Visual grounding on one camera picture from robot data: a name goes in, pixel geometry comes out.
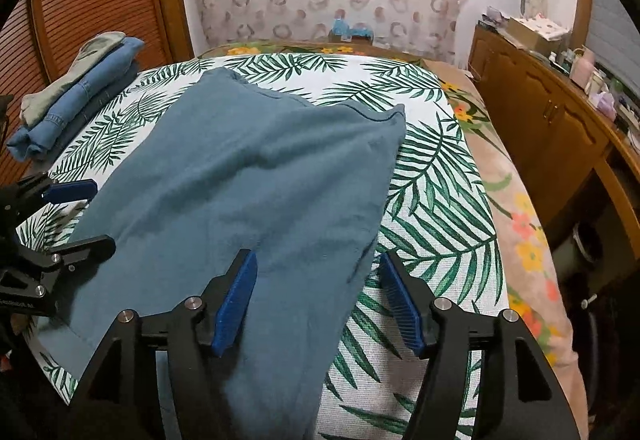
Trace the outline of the polka dot open box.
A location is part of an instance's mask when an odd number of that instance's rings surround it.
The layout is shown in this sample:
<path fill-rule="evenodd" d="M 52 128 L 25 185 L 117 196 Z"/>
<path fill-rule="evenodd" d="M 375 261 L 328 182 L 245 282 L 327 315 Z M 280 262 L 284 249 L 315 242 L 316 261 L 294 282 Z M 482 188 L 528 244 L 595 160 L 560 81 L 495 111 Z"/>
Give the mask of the polka dot open box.
<path fill-rule="evenodd" d="M 538 14 L 534 18 L 511 17 L 506 32 L 528 50 L 548 57 L 567 49 L 570 30 Z"/>

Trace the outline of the palm leaf bed sheet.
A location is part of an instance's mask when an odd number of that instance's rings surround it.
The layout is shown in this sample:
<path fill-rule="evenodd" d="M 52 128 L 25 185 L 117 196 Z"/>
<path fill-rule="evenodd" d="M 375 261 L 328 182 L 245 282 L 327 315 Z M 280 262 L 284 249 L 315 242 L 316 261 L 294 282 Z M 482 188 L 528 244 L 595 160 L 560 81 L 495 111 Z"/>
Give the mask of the palm leaf bed sheet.
<path fill-rule="evenodd" d="M 258 278 L 221 370 L 245 439 L 393 439 L 425 365 L 401 342 L 378 255 L 466 310 L 506 305 L 480 173 L 436 75 L 390 59 L 241 54 L 141 73 L 51 168 L 89 204 L 21 226 L 45 247 L 106 234 L 28 334 L 68 400 L 119 310 L 171 309 L 253 249 Z"/>

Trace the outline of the cardboard box with blue items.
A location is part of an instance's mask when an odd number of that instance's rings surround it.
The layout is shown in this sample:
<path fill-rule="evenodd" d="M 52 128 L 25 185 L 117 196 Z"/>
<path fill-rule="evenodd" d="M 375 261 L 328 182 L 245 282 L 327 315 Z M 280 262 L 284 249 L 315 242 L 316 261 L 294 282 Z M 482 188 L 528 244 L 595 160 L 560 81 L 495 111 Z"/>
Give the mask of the cardboard box with blue items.
<path fill-rule="evenodd" d="M 356 23 L 350 26 L 344 19 L 335 19 L 329 33 L 329 41 L 333 43 L 361 43 L 372 45 L 373 31 L 365 23 Z"/>

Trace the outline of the floral orange blanket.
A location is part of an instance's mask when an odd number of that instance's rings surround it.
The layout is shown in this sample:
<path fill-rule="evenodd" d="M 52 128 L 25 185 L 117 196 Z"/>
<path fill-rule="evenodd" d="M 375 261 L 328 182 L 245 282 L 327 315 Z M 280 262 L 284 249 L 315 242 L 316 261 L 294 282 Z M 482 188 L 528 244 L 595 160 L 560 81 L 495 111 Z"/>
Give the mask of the floral orange blanket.
<path fill-rule="evenodd" d="M 262 87 L 316 104 L 405 104 L 407 137 L 378 244 L 466 310 L 518 312 L 555 371 L 581 434 L 587 396 L 551 251 L 536 209 L 485 102 L 450 64 L 363 44 L 224 45 L 229 68 Z M 324 380 L 320 439 L 397 439 L 424 364 L 401 344 L 369 279 Z"/>

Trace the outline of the folded blue denim jeans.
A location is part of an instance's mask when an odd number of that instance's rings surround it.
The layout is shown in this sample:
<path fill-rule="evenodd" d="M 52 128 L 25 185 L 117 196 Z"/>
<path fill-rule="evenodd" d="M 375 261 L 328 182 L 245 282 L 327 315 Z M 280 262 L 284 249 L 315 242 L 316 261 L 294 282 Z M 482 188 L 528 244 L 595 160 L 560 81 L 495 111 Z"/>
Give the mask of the folded blue denim jeans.
<path fill-rule="evenodd" d="M 54 161 L 96 113 L 134 82 L 139 72 L 136 58 L 143 46 L 144 41 L 126 35 L 122 44 L 52 104 L 39 123 L 32 128 L 22 123 L 6 141 L 13 159 Z"/>

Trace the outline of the brown louvered wardrobe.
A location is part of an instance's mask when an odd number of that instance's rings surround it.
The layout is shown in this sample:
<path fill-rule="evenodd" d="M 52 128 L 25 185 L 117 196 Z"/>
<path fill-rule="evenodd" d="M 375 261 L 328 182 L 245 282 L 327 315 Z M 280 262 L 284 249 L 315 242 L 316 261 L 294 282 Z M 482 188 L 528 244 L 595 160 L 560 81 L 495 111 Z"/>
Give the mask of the brown louvered wardrobe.
<path fill-rule="evenodd" d="M 151 69 L 193 58 L 183 0 L 14 0 L 1 25 L 1 135 L 20 125 L 21 100 L 65 73 L 85 41 L 105 31 L 140 38 Z"/>

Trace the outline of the folded grey green pants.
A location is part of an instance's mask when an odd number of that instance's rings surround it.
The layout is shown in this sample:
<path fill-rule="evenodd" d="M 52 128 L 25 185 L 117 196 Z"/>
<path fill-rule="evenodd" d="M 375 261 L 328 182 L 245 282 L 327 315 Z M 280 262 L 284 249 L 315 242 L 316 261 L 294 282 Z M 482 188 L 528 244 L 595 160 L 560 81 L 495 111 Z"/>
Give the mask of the folded grey green pants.
<path fill-rule="evenodd" d="M 94 68 L 109 52 L 122 44 L 126 34 L 120 31 L 107 31 L 86 41 L 68 70 L 57 80 L 38 93 L 27 94 L 22 98 L 20 119 L 27 128 L 39 123 L 49 108 L 70 87 L 73 87 L 88 71 Z"/>

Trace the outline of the teal blue shorts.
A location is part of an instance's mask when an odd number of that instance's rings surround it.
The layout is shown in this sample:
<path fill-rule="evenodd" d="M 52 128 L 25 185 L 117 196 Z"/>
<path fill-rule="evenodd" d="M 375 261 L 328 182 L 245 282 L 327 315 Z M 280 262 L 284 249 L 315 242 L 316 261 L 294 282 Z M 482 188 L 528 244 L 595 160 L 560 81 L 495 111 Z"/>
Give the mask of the teal blue shorts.
<path fill-rule="evenodd" d="M 215 375 L 241 438 L 312 438 L 405 134 L 403 106 L 320 107 L 205 72 L 80 217 L 75 239 L 106 234 L 116 251 L 64 285 L 41 345 L 80 375 L 119 310 L 174 308 L 250 249 L 257 281 Z"/>

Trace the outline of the wooden sideboard cabinet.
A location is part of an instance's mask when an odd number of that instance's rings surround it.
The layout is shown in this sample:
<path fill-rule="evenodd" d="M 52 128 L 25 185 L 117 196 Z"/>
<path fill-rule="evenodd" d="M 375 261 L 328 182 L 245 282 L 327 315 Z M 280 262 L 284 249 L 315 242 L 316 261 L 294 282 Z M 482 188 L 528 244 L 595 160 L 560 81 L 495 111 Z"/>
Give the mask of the wooden sideboard cabinet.
<path fill-rule="evenodd" d="M 551 241 L 610 207 L 639 256 L 639 156 L 585 94 L 502 35 L 477 26 L 468 62 L 492 124 Z"/>

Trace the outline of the lilac small plush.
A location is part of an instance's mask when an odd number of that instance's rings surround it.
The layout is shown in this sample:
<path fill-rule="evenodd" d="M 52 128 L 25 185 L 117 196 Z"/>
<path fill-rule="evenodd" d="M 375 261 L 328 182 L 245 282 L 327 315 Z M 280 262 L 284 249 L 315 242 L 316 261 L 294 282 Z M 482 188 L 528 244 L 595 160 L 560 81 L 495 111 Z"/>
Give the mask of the lilac small plush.
<path fill-rule="evenodd" d="M 614 122 L 617 116 L 615 109 L 615 98 L 609 92 L 600 92 L 591 94 L 589 102 L 597 111 L 603 114 L 607 119 Z"/>

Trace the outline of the grey window roller blind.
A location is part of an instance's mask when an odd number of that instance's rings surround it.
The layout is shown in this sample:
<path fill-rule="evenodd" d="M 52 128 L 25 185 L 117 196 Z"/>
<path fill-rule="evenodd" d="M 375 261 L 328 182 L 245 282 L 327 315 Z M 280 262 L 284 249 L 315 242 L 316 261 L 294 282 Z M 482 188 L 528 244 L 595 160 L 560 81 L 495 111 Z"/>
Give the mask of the grey window roller blind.
<path fill-rule="evenodd" d="M 592 0 L 586 46 L 598 62 L 639 93 L 639 32 L 620 0 Z"/>

